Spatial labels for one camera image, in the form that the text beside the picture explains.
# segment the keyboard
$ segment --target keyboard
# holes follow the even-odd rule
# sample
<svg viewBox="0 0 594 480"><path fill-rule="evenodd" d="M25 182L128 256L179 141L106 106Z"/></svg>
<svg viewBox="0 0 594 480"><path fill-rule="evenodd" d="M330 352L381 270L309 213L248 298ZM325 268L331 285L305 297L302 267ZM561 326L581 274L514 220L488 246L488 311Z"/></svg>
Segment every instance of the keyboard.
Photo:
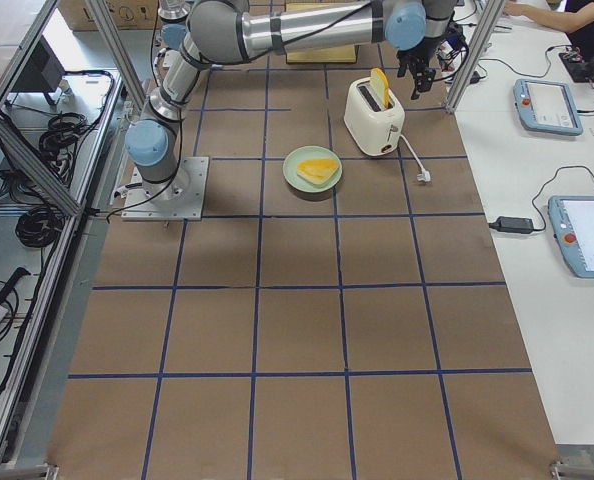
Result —
<svg viewBox="0 0 594 480"><path fill-rule="evenodd" d="M479 15L482 14L484 8L486 8L486 3L488 0L474 0L475 7L477 8L477 13ZM513 22L510 20L510 17L505 13L502 13L499 19L497 20L497 24L495 25L494 31L495 32L510 32L513 29Z"/></svg>

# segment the person's hand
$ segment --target person's hand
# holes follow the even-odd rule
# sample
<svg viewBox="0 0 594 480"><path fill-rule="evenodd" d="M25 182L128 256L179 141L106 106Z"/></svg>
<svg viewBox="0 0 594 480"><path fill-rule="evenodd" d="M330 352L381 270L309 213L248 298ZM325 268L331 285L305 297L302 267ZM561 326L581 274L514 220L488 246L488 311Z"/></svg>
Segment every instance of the person's hand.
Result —
<svg viewBox="0 0 594 480"><path fill-rule="evenodd" d="M504 13L511 17L519 17L523 15L524 5L517 3L515 0L507 0L504 5Z"/></svg>

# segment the person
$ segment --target person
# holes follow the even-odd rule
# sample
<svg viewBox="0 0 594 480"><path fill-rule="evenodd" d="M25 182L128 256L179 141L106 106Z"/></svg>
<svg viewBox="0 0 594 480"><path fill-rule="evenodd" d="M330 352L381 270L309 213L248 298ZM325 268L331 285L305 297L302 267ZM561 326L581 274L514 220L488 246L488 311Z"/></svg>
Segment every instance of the person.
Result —
<svg viewBox="0 0 594 480"><path fill-rule="evenodd" d="M564 32L570 43L579 48L584 60L594 57L594 0L568 0L563 12L508 0L504 13L523 15L540 25Z"/></svg>

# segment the toaster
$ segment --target toaster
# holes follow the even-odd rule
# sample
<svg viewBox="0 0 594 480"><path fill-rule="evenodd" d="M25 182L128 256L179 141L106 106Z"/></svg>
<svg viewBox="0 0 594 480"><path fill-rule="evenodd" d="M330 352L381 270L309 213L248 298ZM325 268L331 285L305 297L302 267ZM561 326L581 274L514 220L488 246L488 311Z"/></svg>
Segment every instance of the toaster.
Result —
<svg viewBox="0 0 594 480"><path fill-rule="evenodd" d="M370 78L354 81L348 89L344 123L357 146L376 157L397 148L404 124L404 108L388 90L389 102L384 106L370 86Z"/></svg>

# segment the computer equipment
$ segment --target computer equipment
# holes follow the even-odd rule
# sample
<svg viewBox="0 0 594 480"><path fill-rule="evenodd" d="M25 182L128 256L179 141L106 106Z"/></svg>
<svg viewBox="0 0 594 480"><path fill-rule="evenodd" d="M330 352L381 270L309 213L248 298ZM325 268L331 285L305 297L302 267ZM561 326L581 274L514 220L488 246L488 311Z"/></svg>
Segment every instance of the computer equipment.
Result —
<svg viewBox="0 0 594 480"><path fill-rule="evenodd" d="M484 8L486 8L486 4L488 0L474 0L475 7L477 8L477 13L479 15L482 14ZM510 17L505 13L502 13L501 16L497 19L497 24L493 29L494 32L510 32L513 29L513 22L510 20Z"/></svg>
<svg viewBox="0 0 594 480"><path fill-rule="evenodd" d="M581 135L584 131L568 85L520 78L513 95L526 130L560 135Z"/></svg>
<svg viewBox="0 0 594 480"><path fill-rule="evenodd" d="M594 278L594 196L554 196L548 216L564 260L578 277Z"/></svg>

